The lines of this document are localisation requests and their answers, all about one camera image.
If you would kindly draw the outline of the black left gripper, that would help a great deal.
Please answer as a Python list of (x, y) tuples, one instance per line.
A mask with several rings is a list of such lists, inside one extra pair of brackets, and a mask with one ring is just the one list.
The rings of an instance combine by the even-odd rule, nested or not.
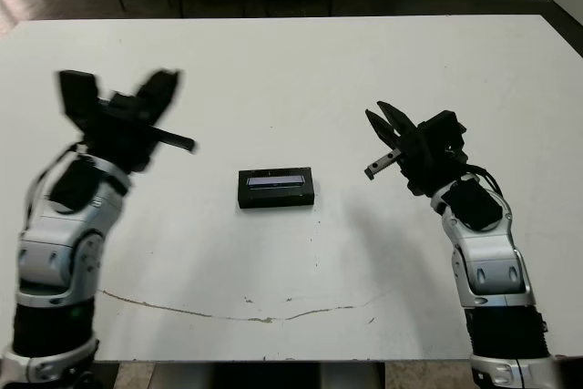
[(87, 152), (125, 173), (144, 171), (157, 145), (164, 143), (190, 153), (196, 142), (157, 127), (179, 86), (179, 70), (153, 73), (135, 96), (116, 93), (99, 108), (85, 135)]

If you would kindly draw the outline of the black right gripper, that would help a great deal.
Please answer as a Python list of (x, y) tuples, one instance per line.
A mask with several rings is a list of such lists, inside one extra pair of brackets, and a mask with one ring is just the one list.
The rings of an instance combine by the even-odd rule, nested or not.
[(377, 137), (390, 151), (368, 165), (368, 179), (393, 164), (407, 179), (407, 188), (415, 196), (432, 196), (438, 189), (461, 178), (465, 173), (465, 127), (455, 120), (426, 121), (416, 126), (405, 113), (391, 104), (377, 102), (380, 117), (366, 109)]

